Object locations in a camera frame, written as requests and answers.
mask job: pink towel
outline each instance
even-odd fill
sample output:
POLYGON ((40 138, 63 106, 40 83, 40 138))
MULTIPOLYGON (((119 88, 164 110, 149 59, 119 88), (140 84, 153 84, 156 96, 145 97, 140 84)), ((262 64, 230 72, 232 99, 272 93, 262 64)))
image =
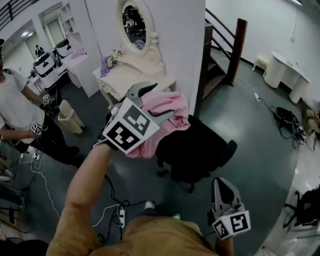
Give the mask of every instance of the pink towel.
POLYGON ((159 142, 174 131, 185 131, 190 127, 189 109, 186 97, 181 92, 150 91, 141 97, 144 111, 158 114, 173 110, 174 115, 160 124, 160 129, 137 148, 126 154, 130 158, 151 158, 159 142))

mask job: yellow-brown t-shirt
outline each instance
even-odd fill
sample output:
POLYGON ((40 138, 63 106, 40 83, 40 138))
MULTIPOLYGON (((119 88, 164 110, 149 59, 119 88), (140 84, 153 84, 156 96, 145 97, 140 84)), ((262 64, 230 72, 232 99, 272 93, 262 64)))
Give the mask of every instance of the yellow-brown t-shirt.
POLYGON ((217 256, 195 223, 171 217, 139 217, 117 245, 101 247, 91 223, 73 208, 63 210, 46 255, 217 256))

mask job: ceiling light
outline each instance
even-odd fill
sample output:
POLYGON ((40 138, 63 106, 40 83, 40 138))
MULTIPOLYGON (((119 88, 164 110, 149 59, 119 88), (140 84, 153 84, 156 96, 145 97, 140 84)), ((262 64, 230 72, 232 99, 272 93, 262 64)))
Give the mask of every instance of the ceiling light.
POLYGON ((29 32, 28 31, 25 31, 25 32, 23 32, 22 34, 21 34, 21 36, 22 37, 25 37, 26 35, 28 35, 29 34, 29 32))
POLYGON ((302 2, 301 2, 301 0, 291 0, 291 1, 295 2, 297 5, 302 6, 302 2))

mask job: trash can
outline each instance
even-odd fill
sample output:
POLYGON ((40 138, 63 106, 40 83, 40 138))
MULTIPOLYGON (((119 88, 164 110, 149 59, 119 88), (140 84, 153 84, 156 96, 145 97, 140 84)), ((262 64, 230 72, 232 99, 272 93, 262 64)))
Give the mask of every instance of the trash can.
POLYGON ((83 132, 82 127, 85 127, 84 123, 77 116, 74 109, 71 108, 68 101, 65 99, 61 102, 60 113, 58 121, 61 122, 70 132, 74 134, 81 134, 83 132))

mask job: forearm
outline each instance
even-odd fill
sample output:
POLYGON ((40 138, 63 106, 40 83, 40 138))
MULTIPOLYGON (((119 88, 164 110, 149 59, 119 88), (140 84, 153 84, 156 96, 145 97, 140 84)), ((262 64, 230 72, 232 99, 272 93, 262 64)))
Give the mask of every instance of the forearm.
POLYGON ((219 256, 234 256, 234 239, 233 237, 227 238, 225 240, 216 239, 215 242, 215 252, 219 256))
POLYGON ((32 100, 33 102, 36 102, 38 104, 42 104, 43 100, 40 96, 36 95, 31 89, 29 89, 27 86, 23 88, 21 93, 29 100, 32 100))
POLYGON ((91 150, 71 181, 65 207, 78 208, 83 214, 90 215, 100 195, 113 152, 106 144, 97 145, 91 150))
POLYGON ((8 130, 1 129, 0 136, 3 137, 4 140, 22 140, 22 139, 33 139, 31 132, 25 130, 8 130))

